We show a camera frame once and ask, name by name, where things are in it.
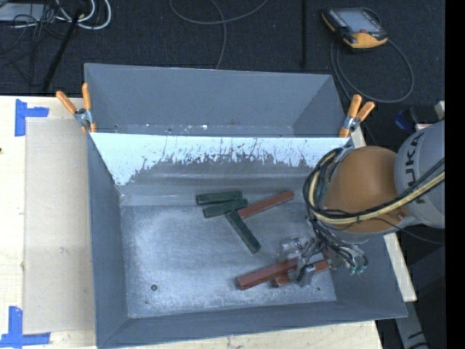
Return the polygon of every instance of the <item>black floor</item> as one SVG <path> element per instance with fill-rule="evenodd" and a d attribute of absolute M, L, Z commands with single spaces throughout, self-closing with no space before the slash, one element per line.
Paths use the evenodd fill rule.
<path fill-rule="evenodd" d="M 53 1 L 12 0 L 51 7 L 56 5 Z M 85 22 L 90 26 L 102 24 L 108 16 L 104 1 L 95 1 L 95 18 Z M 339 51 L 339 68 L 354 86 L 336 82 L 344 109 L 349 105 L 346 93 L 359 92 L 376 100 L 376 109 L 363 124 L 367 143 L 397 151 L 412 132 L 400 127 L 399 115 L 434 123 L 434 107 L 445 97 L 445 0 L 305 0 L 304 14 L 303 0 L 109 2 L 109 26 L 102 30 L 77 28 L 49 79 L 47 74 L 54 68 L 54 58 L 69 24 L 55 20 L 24 29 L 12 28 L 11 22 L 0 23 L 0 94 L 53 95 L 61 89 L 70 96 L 79 96 L 84 63 L 336 75 L 331 62 L 334 35 L 323 24 L 319 11 L 366 7 L 381 19 L 389 34 L 388 44 L 355 54 L 336 43 L 332 52 L 335 55 Z M 69 13 L 80 6 L 78 0 L 60 3 Z M 257 7 L 254 13 L 246 14 Z M 89 5 L 84 4 L 83 9 L 86 14 Z M 179 15 L 201 22 L 230 22 L 199 24 Z M 303 17 L 306 40 L 302 35 Z M 18 18 L 16 24 L 20 25 L 20 21 Z M 424 226 L 411 231 L 440 241 L 444 235 Z M 438 247 L 408 234 L 399 237 L 408 265 Z M 445 348 L 445 277 L 440 281 L 419 290 L 416 303 L 431 348 Z M 379 322 L 379 331 L 385 348 L 401 348 L 393 321 Z"/>

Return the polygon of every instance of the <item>gray bin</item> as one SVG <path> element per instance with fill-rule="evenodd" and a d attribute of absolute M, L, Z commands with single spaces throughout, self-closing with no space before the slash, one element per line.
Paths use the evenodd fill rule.
<path fill-rule="evenodd" d="M 278 261 L 279 241 L 311 236 L 302 186 L 344 120 L 325 74 L 85 65 L 98 133 L 89 187 L 99 348 L 397 318 L 406 315 L 382 237 L 359 276 L 246 291 L 237 277 Z M 250 217 L 250 253 L 198 193 L 241 190 L 253 203 L 296 198 Z"/>

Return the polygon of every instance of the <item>cable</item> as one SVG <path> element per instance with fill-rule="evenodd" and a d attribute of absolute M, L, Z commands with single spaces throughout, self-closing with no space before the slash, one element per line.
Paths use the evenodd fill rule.
<path fill-rule="evenodd" d="M 90 18 L 92 18 L 94 16 L 95 11 L 96 11 L 94 0 L 90 0 L 90 2 L 92 4 L 92 10 L 86 17 L 78 19 L 78 27 L 84 28 L 86 30 L 102 30 L 103 28 L 107 27 L 110 24 L 111 18 L 112 18 L 111 5 L 110 5 L 110 2 L 108 0 L 103 0 L 103 1 L 105 2 L 105 7 L 106 7 L 106 10 L 108 11 L 107 19 L 105 20 L 105 22 L 102 25 L 97 25 L 97 26 L 84 25 L 82 23 L 82 22 L 87 21 Z M 55 0 L 55 2 L 60 6 L 60 0 Z M 62 7 L 59 8 L 59 11 L 65 16 L 65 18 L 57 17 L 57 19 L 65 20 L 65 21 L 67 21 L 69 23 L 73 20 L 71 18 L 71 16 Z"/>
<path fill-rule="evenodd" d="M 243 19 L 245 17 L 248 17 L 249 15 L 254 14 L 255 12 L 258 12 L 268 2 L 268 0 L 264 0 L 257 8 L 251 10 L 250 12 L 247 12 L 246 14 L 243 14 L 243 15 L 240 15 L 240 16 L 237 16 L 237 17 L 233 17 L 233 18 L 229 18 L 227 20 L 225 19 L 221 9 L 219 8 L 219 5 L 214 0 L 209 0 L 209 1 L 217 9 L 217 11 L 219 13 L 219 16 L 221 17 L 221 20 L 217 20 L 217 21 L 191 20 L 190 18 L 187 18 L 184 15 L 181 15 L 180 13 L 178 13 L 178 11 L 175 10 L 175 8 L 173 6 L 173 0 L 169 0 L 169 6 L 170 6 L 172 12 L 175 15 L 177 15 L 179 18 L 181 18 L 181 19 L 183 19 L 183 20 L 185 20 L 185 21 L 187 21 L 189 23 L 195 23 L 197 25 L 223 25 L 223 45 L 222 45 L 222 50 L 221 50 L 221 53 L 219 55 L 217 65 L 215 67 L 216 69 L 219 69 L 219 66 L 220 66 L 220 64 L 222 62 L 223 55 L 224 55 L 225 49 L 226 49 L 226 41 L 227 41 L 226 23 L 236 21 L 236 20 L 241 20 L 241 19 Z"/>
<path fill-rule="evenodd" d="M 173 11 L 173 13 L 175 15 L 177 15 L 179 18 L 182 18 L 183 20 L 186 20 L 188 22 L 197 23 L 198 25 L 221 25 L 223 23 L 229 23 L 229 22 L 233 22 L 235 20 L 241 20 L 241 19 L 243 19 L 245 17 L 248 17 L 249 15 L 252 15 L 252 14 L 258 12 L 267 2 L 268 2 L 268 0 L 264 0 L 257 8 L 251 10 L 250 12 L 247 12 L 246 14 L 240 15 L 238 17 L 228 18 L 227 20 L 222 19 L 222 20 L 216 20 L 216 21 L 210 21 L 210 22 L 209 21 L 201 21 L 201 20 L 191 20 L 190 18 L 187 18 L 184 15 L 181 15 L 173 7 L 173 0 L 169 0 L 169 6 L 171 7 L 171 10 Z"/>
<path fill-rule="evenodd" d="M 224 21 L 225 17 L 223 15 L 221 9 L 219 8 L 219 5 L 214 0 L 209 0 L 209 1 L 215 6 L 215 8 L 217 8 L 219 16 L 221 17 L 222 21 Z M 226 22 L 223 22 L 223 46 L 222 46 L 222 49 L 221 49 L 221 53 L 219 55 L 217 66 L 215 67 L 217 70 L 219 68 L 219 65 L 221 64 L 221 61 L 223 60 L 223 55 L 224 55 L 225 49 L 226 49 L 226 40 L 227 40 Z"/>
<path fill-rule="evenodd" d="M 304 200 L 307 203 L 307 207 L 311 209 L 313 216 L 318 218 L 320 221 L 328 222 L 333 225 L 351 225 L 354 222 L 361 222 L 364 220 L 369 220 L 374 217 L 378 217 L 381 214 L 386 214 L 387 212 L 391 212 L 394 209 L 400 208 L 413 200 L 417 199 L 418 197 L 424 195 L 437 185 L 439 185 L 445 179 L 445 170 L 442 170 L 439 174 L 433 177 L 426 183 L 425 177 L 421 177 L 420 183 L 416 183 L 411 189 L 405 190 L 403 194 L 398 196 L 397 198 L 389 201 L 385 204 L 372 207 L 365 211 L 356 212 L 356 213 L 344 213 L 343 211 L 331 211 L 331 210 L 322 210 L 316 204 L 319 202 L 320 197 L 316 197 L 315 193 L 321 193 L 321 190 L 317 190 L 317 182 L 318 180 L 323 177 L 321 175 L 321 171 L 325 172 L 326 167 L 329 164 L 332 164 L 334 160 L 337 158 L 339 153 L 342 151 L 341 148 L 334 149 L 329 151 L 322 159 L 318 162 L 317 166 L 312 170 L 309 174 L 307 179 L 304 183 L 303 194 Z M 437 164 L 443 164 L 444 159 L 442 159 Z M 433 171 L 437 169 L 437 165 L 434 165 L 425 175 L 428 177 L 432 175 Z M 334 172 L 335 167 L 332 167 L 331 174 Z"/>
<path fill-rule="evenodd" d="M 58 20 L 65 20 L 67 22 L 71 22 L 73 20 L 73 18 L 61 7 L 61 4 L 60 4 L 60 0 L 55 0 L 55 2 L 58 4 L 59 6 L 59 11 L 65 16 L 65 18 L 63 17 L 57 17 Z M 91 5 L 92 5 L 92 8 L 91 8 L 91 12 L 87 15 L 87 17 L 83 17 L 83 18 L 80 18 L 78 20 L 78 22 L 84 22 L 86 20 L 89 20 L 90 18 L 92 18 L 92 16 L 94 15 L 95 13 L 95 1 L 94 0 L 90 0 L 91 2 Z"/>
<path fill-rule="evenodd" d="M 367 7 L 362 7 L 361 9 L 368 10 L 369 12 L 371 12 L 371 14 L 373 14 L 376 17 L 376 20 L 378 21 L 378 24 L 381 25 L 381 18 L 379 17 L 379 15 L 374 10 L 372 10 L 370 8 L 367 8 Z M 407 97 L 409 97 L 411 95 L 411 93 L 413 91 L 414 84 L 415 84 L 415 78 L 414 78 L 414 75 L 413 75 L 412 66 L 411 66 L 410 62 L 408 61 L 407 57 L 403 54 L 403 52 L 400 50 L 400 48 L 396 44 L 394 44 L 394 42 L 391 39 L 389 39 L 387 42 L 390 43 L 394 47 L 394 49 L 396 49 L 397 52 L 400 54 L 401 58 L 404 60 L 405 64 L 407 65 L 408 70 L 410 72 L 410 76 L 411 76 L 411 85 L 409 87 L 409 90 L 401 98 L 397 98 L 397 99 L 394 99 L 394 100 L 381 100 L 379 98 L 371 97 L 371 96 L 361 92 L 351 81 L 349 81 L 349 79 L 346 77 L 346 75 L 344 74 L 344 72 L 342 70 L 341 63 L 339 62 L 339 50 L 342 47 L 342 45 L 336 50 L 336 62 L 334 61 L 334 58 L 333 58 L 333 44 L 334 44 L 335 41 L 336 41 L 336 38 L 331 42 L 331 48 L 330 48 L 331 64 L 333 66 L 336 77 L 337 77 L 337 79 L 338 79 L 338 81 L 339 81 L 339 83 L 341 85 L 341 88 L 344 90 L 344 93 L 346 94 L 346 96 L 347 96 L 347 98 L 349 100 L 351 99 L 351 97 L 349 96 L 349 92 L 347 91 L 347 89 L 344 87 L 344 84 L 341 81 L 341 77 L 355 90 L 356 93 L 358 93 L 358 94 L 362 95 L 363 97 L 368 98 L 368 99 L 370 99 L 372 101 L 375 101 L 375 102 L 379 102 L 379 103 L 399 103 L 399 102 L 402 102 L 403 100 L 405 100 Z"/>
<path fill-rule="evenodd" d="M 380 221 L 383 221 L 385 222 L 386 224 L 388 224 L 389 226 L 392 226 L 393 228 L 396 228 L 406 234 L 408 234 L 409 236 L 412 236 L 414 238 L 417 238 L 418 240 L 420 241 L 425 241 L 427 243 L 432 243 L 432 244 L 440 244 L 440 245 L 444 245 L 445 242 L 443 241 L 432 241 L 431 239 L 426 239 L 426 238 L 423 238 L 422 236 L 417 236 L 416 234 L 412 233 L 411 231 L 409 230 L 406 230 L 404 228 L 400 228 L 399 226 L 397 225 L 394 225 L 393 223 L 390 223 L 389 221 L 385 220 L 384 218 L 380 218 L 380 217 L 375 217 L 374 220 L 380 220 Z"/>

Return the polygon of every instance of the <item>black cable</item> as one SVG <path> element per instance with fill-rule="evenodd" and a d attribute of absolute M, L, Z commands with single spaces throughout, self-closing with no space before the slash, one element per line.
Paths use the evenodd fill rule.
<path fill-rule="evenodd" d="M 439 244 L 439 245 L 444 245 L 445 242 L 444 241 L 432 241 L 431 239 L 426 239 L 426 238 L 423 238 L 422 236 L 417 236 L 416 234 L 412 233 L 411 231 L 408 231 L 404 228 L 400 228 L 399 226 L 397 225 L 394 225 L 393 223 L 390 223 L 389 221 L 385 220 L 384 218 L 380 218 L 380 217 L 375 217 L 374 220 L 380 220 L 380 221 L 383 221 L 385 222 L 386 224 L 388 224 L 389 226 L 392 226 L 393 228 L 396 228 L 400 231 L 402 231 L 403 233 L 406 233 L 408 234 L 409 236 L 412 236 L 414 238 L 417 238 L 418 240 L 420 241 L 425 241 L 427 243 L 432 243 L 432 244 Z"/>
<path fill-rule="evenodd" d="M 307 204 L 307 206 L 314 212 L 314 213 L 318 213 L 318 214 L 324 214 L 326 217 L 328 218 L 331 218 L 333 220 L 337 220 L 337 219 L 344 219 L 346 218 L 347 216 L 349 217 L 359 217 L 359 216 L 362 216 L 362 215 L 365 215 L 365 214 L 370 214 L 370 213 L 373 213 L 375 211 L 378 211 L 380 209 L 383 209 L 385 208 L 386 206 L 389 206 L 391 204 L 394 204 L 396 203 L 397 201 L 399 200 L 402 200 L 404 199 L 408 194 L 411 193 L 411 191 L 413 191 L 415 188 L 417 188 L 423 181 L 425 181 L 426 178 L 428 178 L 430 175 L 432 175 L 432 173 L 438 168 L 440 167 L 441 164 L 444 164 L 444 158 L 442 158 L 440 161 L 438 161 L 431 169 L 429 169 L 424 175 L 422 175 L 422 177 L 420 177 L 416 183 L 414 183 L 412 185 L 412 187 L 408 188 L 407 190 L 404 190 L 404 192 L 399 195 L 398 197 L 392 199 L 391 201 L 388 201 L 387 203 L 383 203 L 383 204 L 380 204 L 378 206 L 374 206 L 374 207 L 371 207 L 367 210 L 364 210 L 364 211 L 359 211 L 359 212 L 355 212 L 355 213 L 348 213 L 348 212 L 345 212 L 345 211 L 340 211 L 340 210 L 336 210 L 337 212 L 342 212 L 341 214 L 331 214 L 331 212 L 334 212 L 335 210 L 321 210 L 318 206 L 314 206 L 310 203 L 310 200 L 308 198 L 309 194 L 310 194 L 310 182 L 313 180 L 313 177 L 315 176 L 315 174 L 317 172 L 319 172 L 321 169 L 322 169 L 322 163 L 325 162 L 324 164 L 330 164 L 332 163 L 332 161 L 337 157 L 339 151 L 341 150 L 341 148 L 337 148 L 337 149 L 334 149 L 332 151 L 329 151 L 326 155 L 324 155 L 324 157 L 322 157 L 322 159 L 318 162 L 317 166 L 310 172 L 310 174 L 307 176 L 307 179 L 304 181 L 304 187 L 302 189 L 302 192 L 303 192 L 303 196 L 304 196 L 304 200 Z M 438 182 L 435 186 L 431 187 L 427 192 L 423 193 L 422 195 L 425 195 L 426 193 L 430 192 L 430 190 L 432 190 L 433 188 L 435 188 L 436 186 L 438 186 L 441 182 Z M 314 202 L 315 203 L 318 203 L 320 201 L 320 198 L 318 197 L 315 197 L 315 193 L 314 193 Z"/>
<path fill-rule="evenodd" d="M 335 159 L 335 157 L 338 155 L 338 152 L 341 150 L 341 148 L 337 148 L 337 149 L 334 149 L 332 151 L 329 151 L 327 154 L 324 155 L 324 157 L 322 157 L 321 160 L 319 160 L 319 162 L 317 163 L 317 166 L 312 170 L 312 172 L 309 174 L 309 176 L 307 177 L 307 179 L 305 180 L 304 182 L 304 187 L 302 189 L 302 192 L 303 192 L 303 197 L 304 197 L 304 200 L 305 200 L 305 203 L 307 204 L 307 214 L 309 215 L 309 219 L 311 218 L 311 211 L 312 210 L 313 212 L 315 213 L 324 213 L 326 217 L 334 217 L 335 219 L 338 219 L 338 218 L 344 218 L 344 216 L 347 216 L 349 215 L 350 217 L 353 217 L 353 216 L 360 216 L 362 214 L 368 214 L 370 212 L 374 210 L 377 210 L 376 208 L 377 207 L 383 207 L 383 206 L 386 206 L 388 204 L 382 204 L 381 206 L 375 206 L 374 208 L 372 209 L 367 209 L 365 211 L 360 211 L 360 212 L 356 212 L 356 213 L 347 213 L 345 211 L 341 211 L 341 210 L 325 210 L 325 211 L 320 211 L 319 208 L 311 205 L 310 203 L 310 200 L 309 200 L 309 191 L 310 191 L 310 181 L 312 180 L 314 174 L 316 173 L 316 171 L 319 171 L 321 170 L 321 162 L 325 161 L 326 159 L 328 159 L 327 161 L 330 161 L 331 162 L 331 159 Z M 430 168 L 425 174 L 423 174 L 412 186 L 413 188 L 409 188 L 407 190 L 404 190 L 403 192 L 403 196 L 400 196 L 399 198 L 396 198 L 394 199 L 393 201 L 391 202 L 396 202 L 396 200 L 399 200 L 400 198 L 403 198 L 405 197 L 406 195 L 408 195 L 414 188 L 418 187 L 423 181 L 425 181 L 429 176 L 431 176 L 434 171 L 436 171 L 442 164 L 444 164 L 444 158 L 442 158 L 440 161 L 438 161 L 432 168 Z M 336 214 L 329 214 L 329 212 L 342 212 L 341 215 L 336 215 Z M 444 244 L 443 242 L 436 242 L 436 241 L 430 241 L 429 239 L 426 239 L 426 238 L 423 238 L 423 237 L 420 237 L 420 236 L 417 236 L 416 234 L 414 233 L 411 233 L 410 231 L 404 229 L 404 228 L 401 228 L 393 223 L 390 223 L 389 221 L 381 218 L 381 217 L 374 217 L 373 220 L 380 220 L 380 221 L 383 221 L 385 222 L 386 224 L 392 226 L 393 228 L 396 228 L 398 230 L 401 230 L 409 235 L 411 235 L 412 237 L 414 238 L 417 238 L 419 240 L 422 240 L 422 241 L 426 241 L 426 242 L 429 242 L 429 243 L 433 243 L 433 244 Z M 318 228 L 317 231 L 315 231 L 315 233 L 318 235 L 321 234 L 321 230 L 322 228 L 318 225 L 318 223 L 321 223 L 322 226 L 324 226 L 326 228 L 326 226 L 322 223 L 322 222 L 319 222 L 319 220 L 313 220 L 310 222 L 313 224 L 313 228 Z M 353 226 L 356 222 L 352 222 L 350 223 L 349 225 L 347 225 L 346 227 L 344 228 L 332 228 L 331 230 L 346 230 L 348 229 L 349 227 Z"/>
<path fill-rule="evenodd" d="M 44 77 L 44 85 L 42 86 L 42 89 L 41 89 L 42 93 L 47 92 L 47 89 L 49 88 L 49 85 L 52 82 L 53 75 L 54 75 L 55 71 L 57 70 L 58 64 L 61 61 L 61 57 L 63 55 L 63 52 L 65 51 L 65 49 L 66 49 L 66 47 L 68 45 L 68 42 L 70 41 L 71 37 L 73 36 L 74 29 L 76 28 L 76 26 L 78 24 L 79 16 L 81 15 L 81 13 L 82 13 L 82 11 L 84 9 L 83 6 L 84 6 L 84 3 L 82 1 L 80 1 L 79 6 L 78 6 L 78 8 L 76 9 L 76 11 L 74 13 L 73 21 L 71 22 L 68 30 L 66 31 L 65 38 L 63 39 L 63 41 L 62 41 L 62 43 L 60 45 L 60 48 L 58 49 L 58 52 L 55 55 L 55 57 L 54 57 L 54 59 L 52 61 L 52 64 L 50 65 L 49 70 L 47 71 L 47 73 L 46 73 L 46 75 Z"/>
<path fill-rule="evenodd" d="M 333 43 L 335 42 L 336 39 L 333 40 L 333 42 L 331 43 L 331 55 L 333 54 Z M 405 64 L 407 65 L 407 68 L 408 68 L 408 71 L 410 73 L 410 77 L 411 77 L 411 84 L 409 86 L 409 89 L 408 91 L 400 98 L 397 98 L 397 99 L 393 99 L 393 100 L 382 100 L 380 98 L 376 98 L 376 97 L 372 97 L 370 95 L 367 95 L 366 93 L 362 92 L 361 90 L 359 90 L 346 76 L 345 72 L 342 70 L 342 67 L 341 67 L 341 62 L 340 62 L 340 59 L 339 59 L 339 53 L 340 53 L 340 49 L 344 46 L 343 44 L 341 44 L 338 48 L 336 48 L 336 56 L 335 56 L 335 62 L 333 60 L 331 60 L 331 63 L 333 64 L 333 68 L 334 68 L 334 72 L 336 73 L 336 77 L 339 81 L 339 84 L 341 85 L 341 88 L 344 90 L 344 92 L 346 93 L 347 97 L 350 99 L 350 97 L 348 96 L 348 91 L 347 89 L 345 88 L 344 86 L 344 82 L 345 81 L 348 85 L 350 85 L 352 87 L 353 90 L 355 90 L 355 93 L 358 93 L 359 95 L 362 95 L 363 97 L 369 99 L 369 100 L 372 100 L 372 101 L 375 101 L 375 102 L 378 102 L 378 103 L 399 103 L 399 102 L 402 102 L 403 100 L 405 100 L 406 98 L 408 98 L 411 94 L 412 94 L 412 91 L 413 91 L 413 88 L 415 86 L 415 77 L 413 75 L 413 69 L 412 69 L 412 66 L 410 64 L 410 62 L 408 61 L 407 57 L 403 54 L 403 52 L 400 50 L 400 48 L 394 44 L 394 42 L 392 40 L 388 40 L 387 43 L 391 44 L 391 46 L 400 54 L 401 58 L 404 60 Z"/>

